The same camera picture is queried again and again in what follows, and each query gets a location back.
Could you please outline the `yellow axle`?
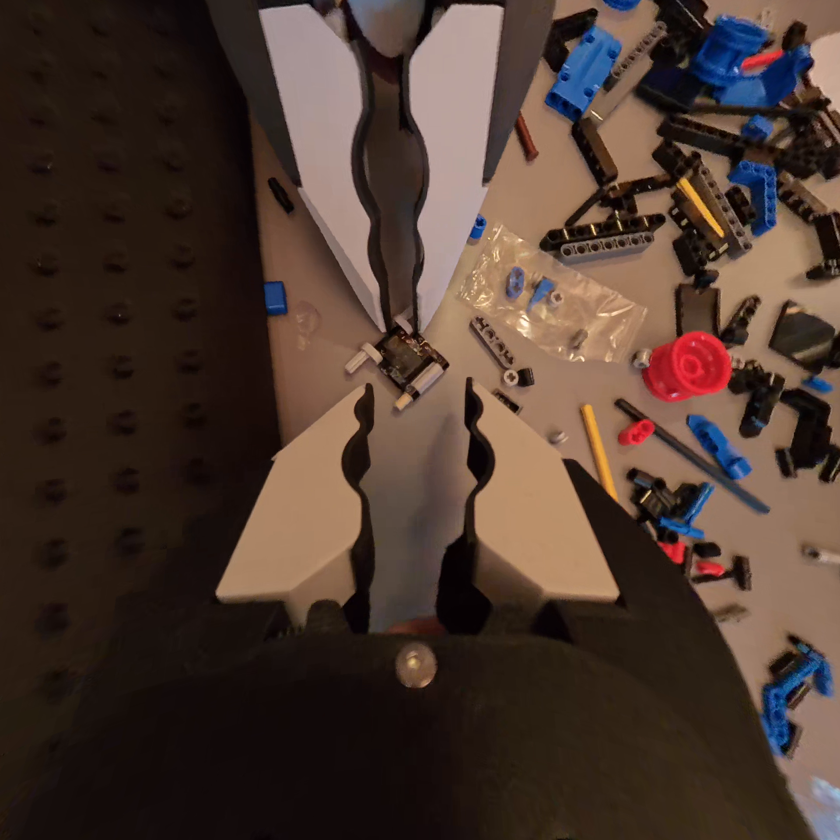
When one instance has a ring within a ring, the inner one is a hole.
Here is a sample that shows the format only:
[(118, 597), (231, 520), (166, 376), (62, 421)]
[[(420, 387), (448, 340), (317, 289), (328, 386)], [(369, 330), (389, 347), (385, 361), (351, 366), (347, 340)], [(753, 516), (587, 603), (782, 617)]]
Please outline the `yellow axle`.
[(617, 495), (612, 469), (610, 467), (608, 457), (606, 456), (602, 435), (596, 422), (594, 408), (592, 405), (583, 404), (581, 406), (581, 419), (600, 484), (607, 494), (614, 501), (618, 502), (620, 500)]

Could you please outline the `dark grey thin liftarm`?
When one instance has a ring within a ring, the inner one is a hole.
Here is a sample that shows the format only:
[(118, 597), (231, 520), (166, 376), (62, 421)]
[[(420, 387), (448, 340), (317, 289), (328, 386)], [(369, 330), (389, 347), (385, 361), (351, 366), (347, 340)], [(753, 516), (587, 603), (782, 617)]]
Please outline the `dark grey thin liftarm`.
[(516, 363), (515, 356), (485, 318), (481, 316), (472, 318), (469, 329), (502, 370), (513, 369)]

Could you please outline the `dark grey beam with holes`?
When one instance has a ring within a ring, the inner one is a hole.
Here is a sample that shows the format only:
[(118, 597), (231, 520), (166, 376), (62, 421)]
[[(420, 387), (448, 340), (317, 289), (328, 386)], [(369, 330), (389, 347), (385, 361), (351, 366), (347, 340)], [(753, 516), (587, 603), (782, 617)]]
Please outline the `dark grey beam with holes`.
[(747, 255), (753, 246), (751, 234), (739, 220), (734, 206), (725, 196), (700, 154), (694, 152), (691, 159), (692, 173), (688, 176), (688, 179), (717, 219), (718, 224), (723, 229), (725, 238), (719, 239), (711, 234), (704, 233), (703, 235), (706, 236), (715, 250), (730, 259), (739, 259)]

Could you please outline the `black long axle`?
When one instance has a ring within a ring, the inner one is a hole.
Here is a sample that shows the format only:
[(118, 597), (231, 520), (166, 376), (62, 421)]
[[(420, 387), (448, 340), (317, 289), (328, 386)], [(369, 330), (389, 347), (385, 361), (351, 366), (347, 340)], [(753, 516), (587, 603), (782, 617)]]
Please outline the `black long axle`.
[(672, 435), (665, 427), (654, 421), (630, 402), (623, 398), (617, 398), (614, 401), (614, 406), (622, 414), (634, 421), (651, 421), (654, 424), (654, 436), (659, 441), (686, 462), (696, 467), (704, 476), (711, 479), (714, 484), (740, 500), (749, 509), (759, 515), (768, 515), (770, 513), (770, 506), (744, 489), (734, 479), (727, 476), (721, 467), (712, 464), (709, 460), (699, 455), (694, 449), (684, 444), (678, 437)]

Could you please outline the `dark grey long beam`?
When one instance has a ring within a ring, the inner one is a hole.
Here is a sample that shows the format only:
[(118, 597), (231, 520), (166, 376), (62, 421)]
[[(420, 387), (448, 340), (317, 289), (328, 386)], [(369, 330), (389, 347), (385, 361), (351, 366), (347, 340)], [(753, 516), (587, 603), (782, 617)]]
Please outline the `dark grey long beam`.
[(593, 261), (640, 255), (655, 242), (655, 233), (620, 234), (563, 245), (559, 261), (576, 266)]

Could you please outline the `black glossy curved panel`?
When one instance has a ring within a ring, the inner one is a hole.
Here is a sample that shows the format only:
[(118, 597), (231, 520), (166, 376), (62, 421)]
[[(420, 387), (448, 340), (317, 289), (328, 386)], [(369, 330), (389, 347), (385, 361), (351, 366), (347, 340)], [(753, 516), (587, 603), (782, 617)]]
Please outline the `black glossy curved panel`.
[(696, 288), (682, 283), (675, 289), (676, 336), (704, 332), (720, 334), (720, 291), (714, 286)]

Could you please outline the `black short axle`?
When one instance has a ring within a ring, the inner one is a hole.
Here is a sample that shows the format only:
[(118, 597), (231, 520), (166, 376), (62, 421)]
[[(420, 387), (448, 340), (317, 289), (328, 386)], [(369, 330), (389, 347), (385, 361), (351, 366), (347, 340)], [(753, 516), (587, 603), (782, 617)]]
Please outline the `black short axle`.
[(574, 227), (577, 225), (587, 213), (589, 213), (599, 202), (605, 197), (605, 195), (609, 192), (610, 186), (603, 185), (595, 190), (595, 192), (589, 196), (582, 205), (576, 208), (572, 215), (570, 215), (564, 222), (564, 227)]

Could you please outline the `black angled liftarm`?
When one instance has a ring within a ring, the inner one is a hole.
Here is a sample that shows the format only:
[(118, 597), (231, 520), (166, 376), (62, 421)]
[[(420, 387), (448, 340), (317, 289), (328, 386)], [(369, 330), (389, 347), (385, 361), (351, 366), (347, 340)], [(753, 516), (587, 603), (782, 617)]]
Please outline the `black angled liftarm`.
[(560, 73), (570, 56), (570, 44), (581, 39), (595, 25), (597, 16), (598, 10), (590, 7), (552, 21), (542, 57), (553, 73)]

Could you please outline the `blue flat panel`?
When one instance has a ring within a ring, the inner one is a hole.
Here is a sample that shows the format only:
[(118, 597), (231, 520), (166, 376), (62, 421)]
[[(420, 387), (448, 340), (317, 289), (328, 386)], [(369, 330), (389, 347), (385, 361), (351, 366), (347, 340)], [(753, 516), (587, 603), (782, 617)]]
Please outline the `blue flat panel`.
[(589, 27), (563, 63), (545, 104), (572, 123), (579, 121), (613, 70), (622, 48), (609, 32), (598, 25)]

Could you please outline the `blue and black frame assembly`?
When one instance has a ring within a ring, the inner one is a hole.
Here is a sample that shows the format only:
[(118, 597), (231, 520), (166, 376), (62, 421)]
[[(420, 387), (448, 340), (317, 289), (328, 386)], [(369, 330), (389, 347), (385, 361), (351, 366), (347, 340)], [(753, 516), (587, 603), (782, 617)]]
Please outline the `blue and black frame assembly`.
[(795, 635), (769, 666), (771, 679), (762, 687), (760, 720), (774, 755), (790, 759), (802, 737), (802, 727), (791, 719), (804, 698), (815, 692), (834, 696), (831, 664), (825, 655)]

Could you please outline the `black long beam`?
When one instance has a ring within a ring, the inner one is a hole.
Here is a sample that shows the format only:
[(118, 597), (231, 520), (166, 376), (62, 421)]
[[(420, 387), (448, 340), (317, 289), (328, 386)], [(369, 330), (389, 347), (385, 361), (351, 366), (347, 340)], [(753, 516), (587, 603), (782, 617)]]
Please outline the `black long beam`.
[(577, 246), (602, 238), (640, 239), (643, 235), (655, 234), (665, 225), (666, 215), (651, 213), (623, 217), (612, 215), (601, 222), (577, 224), (552, 228), (539, 242), (539, 247), (547, 253), (560, 252), (566, 245)]

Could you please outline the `black rectangular panel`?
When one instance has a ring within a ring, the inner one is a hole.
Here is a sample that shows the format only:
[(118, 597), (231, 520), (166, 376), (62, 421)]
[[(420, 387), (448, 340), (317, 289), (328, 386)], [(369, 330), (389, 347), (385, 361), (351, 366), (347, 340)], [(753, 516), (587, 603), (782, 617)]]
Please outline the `black rectangular panel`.
[(597, 123), (581, 117), (574, 123), (571, 137), (599, 187), (613, 184), (618, 177), (616, 163), (598, 131)]

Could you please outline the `black and grey brick assembly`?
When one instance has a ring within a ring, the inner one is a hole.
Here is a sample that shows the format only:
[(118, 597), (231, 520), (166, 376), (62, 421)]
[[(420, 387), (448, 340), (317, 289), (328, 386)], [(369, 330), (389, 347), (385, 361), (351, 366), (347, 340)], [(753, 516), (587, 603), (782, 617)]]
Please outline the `black and grey brick assembly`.
[(449, 367), (446, 358), (420, 332), (413, 330), (407, 311), (394, 316), (392, 328), (377, 344), (363, 343), (344, 366), (353, 375), (371, 361), (400, 391), (394, 411), (404, 412), (443, 376)]

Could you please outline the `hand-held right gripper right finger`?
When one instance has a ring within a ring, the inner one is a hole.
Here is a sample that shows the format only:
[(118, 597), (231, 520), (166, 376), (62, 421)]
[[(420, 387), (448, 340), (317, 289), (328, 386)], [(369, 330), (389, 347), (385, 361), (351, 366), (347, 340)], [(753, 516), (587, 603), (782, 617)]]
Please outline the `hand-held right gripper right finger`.
[(473, 377), (465, 381), (463, 528), (437, 583), (437, 618), (477, 634), (496, 610), (527, 623), (552, 602), (614, 605), (618, 583), (561, 454)]

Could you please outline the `black flat liftarm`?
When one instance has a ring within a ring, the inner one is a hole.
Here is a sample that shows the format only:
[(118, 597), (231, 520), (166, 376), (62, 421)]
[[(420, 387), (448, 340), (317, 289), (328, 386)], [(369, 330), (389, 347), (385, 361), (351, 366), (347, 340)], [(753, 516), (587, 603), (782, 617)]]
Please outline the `black flat liftarm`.
[(751, 322), (762, 303), (759, 296), (744, 298), (719, 333), (719, 340), (728, 348), (742, 347), (749, 339)]

